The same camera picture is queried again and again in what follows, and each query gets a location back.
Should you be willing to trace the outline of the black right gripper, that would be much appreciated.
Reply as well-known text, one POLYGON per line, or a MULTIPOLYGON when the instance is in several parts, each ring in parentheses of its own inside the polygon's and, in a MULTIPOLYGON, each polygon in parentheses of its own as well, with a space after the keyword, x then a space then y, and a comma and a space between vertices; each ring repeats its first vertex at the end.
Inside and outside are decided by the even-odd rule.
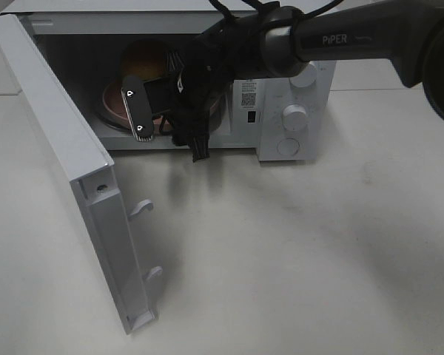
POLYGON ((168 51, 168 75, 147 83, 148 106, 169 122, 175 146, 188 146, 192 162, 210 157, 212 106, 223 99, 236 81, 246 80, 248 90, 237 86, 232 103, 236 126, 252 128, 259 119, 257 88, 266 66, 260 54, 260 18, 225 18, 194 37, 181 50, 168 51))

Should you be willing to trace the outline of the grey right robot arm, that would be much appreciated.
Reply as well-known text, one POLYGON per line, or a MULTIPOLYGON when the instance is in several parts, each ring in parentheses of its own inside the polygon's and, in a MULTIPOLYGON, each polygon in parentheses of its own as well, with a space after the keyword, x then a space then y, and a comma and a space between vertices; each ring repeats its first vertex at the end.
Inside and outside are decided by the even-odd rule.
POLYGON ((444 1, 381 1, 309 13, 278 1, 251 1, 237 17, 213 2, 219 22, 182 49, 182 68, 144 83, 144 108, 169 114, 172 136, 193 158, 209 157, 209 108, 236 80, 288 78, 310 61, 385 58, 402 84, 423 86, 444 120, 444 1))

